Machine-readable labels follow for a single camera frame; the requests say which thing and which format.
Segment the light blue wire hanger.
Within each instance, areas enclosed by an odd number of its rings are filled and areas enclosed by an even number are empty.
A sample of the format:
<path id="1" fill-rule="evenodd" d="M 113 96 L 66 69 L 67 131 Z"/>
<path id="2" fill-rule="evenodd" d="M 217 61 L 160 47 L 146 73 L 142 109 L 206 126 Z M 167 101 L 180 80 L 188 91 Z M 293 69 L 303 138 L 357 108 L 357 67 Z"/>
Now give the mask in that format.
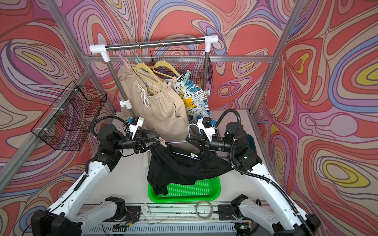
<path id="1" fill-rule="evenodd" d="M 200 134 L 202 133 L 197 124 L 190 124 L 188 126 L 189 136 L 191 136 L 191 135 L 194 136 L 193 132 L 192 132 L 192 128 L 194 128 L 194 127 L 196 127 L 198 129 L 198 132 Z M 199 149 L 196 148 L 194 145 L 188 143 L 187 141 L 165 142 L 165 144 L 172 145 L 173 147 L 176 147 L 176 148 L 181 148 L 184 151 L 188 152 L 189 154 L 184 154 L 184 152 L 182 151 L 181 155 L 183 155 L 184 157 L 189 157 L 189 158 L 194 159 L 194 160 L 200 160 L 200 158 L 197 154 L 199 152 Z"/>

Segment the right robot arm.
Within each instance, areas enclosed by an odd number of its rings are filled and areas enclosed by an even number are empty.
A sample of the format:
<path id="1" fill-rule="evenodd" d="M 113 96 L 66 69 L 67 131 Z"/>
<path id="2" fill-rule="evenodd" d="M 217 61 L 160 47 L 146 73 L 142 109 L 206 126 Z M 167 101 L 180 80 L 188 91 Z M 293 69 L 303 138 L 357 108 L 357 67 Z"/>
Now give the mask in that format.
<path id="1" fill-rule="evenodd" d="M 234 109 L 223 112 L 217 121 L 201 118 L 196 126 L 199 134 L 186 141 L 205 156 L 227 152 L 231 169 L 237 171 L 262 194 L 268 202 L 268 211 L 241 194 L 231 204 L 237 213 L 257 223 L 274 236 L 313 236 L 321 225 L 315 214 L 306 213 L 279 186 L 258 156 L 254 138 L 242 124 Z"/>

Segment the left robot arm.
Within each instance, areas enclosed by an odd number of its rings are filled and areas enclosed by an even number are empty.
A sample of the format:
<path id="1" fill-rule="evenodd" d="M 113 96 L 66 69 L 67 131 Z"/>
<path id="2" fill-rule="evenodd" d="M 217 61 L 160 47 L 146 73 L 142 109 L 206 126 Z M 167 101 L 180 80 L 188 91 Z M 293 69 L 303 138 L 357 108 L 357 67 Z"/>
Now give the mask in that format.
<path id="1" fill-rule="evenodd" d="M 30 227 L 34 236 L 83 236 L 105 220 L 120 222 L 126 219 L 128 210 L 125 201 L 118 197 L 108 197 L 83 214 L 79 211 L 124 157 L 124 149 L 132 149 L 134 153 L 147 152 L 160 143 L 160 135 L 142 129 L 144 119 L 137 116 L 126 120 L 112 117 L 124 125 L 124 132 L 113 124 L 106 124 L 96 132 L 95 126 L 107 118 L 100 118 L 91 125 L 91 133 L 99 140 L 99 146 L 96 154 L 85 164 L 81 177 L 48 209 L 37 210 L 32 215 Z"/>

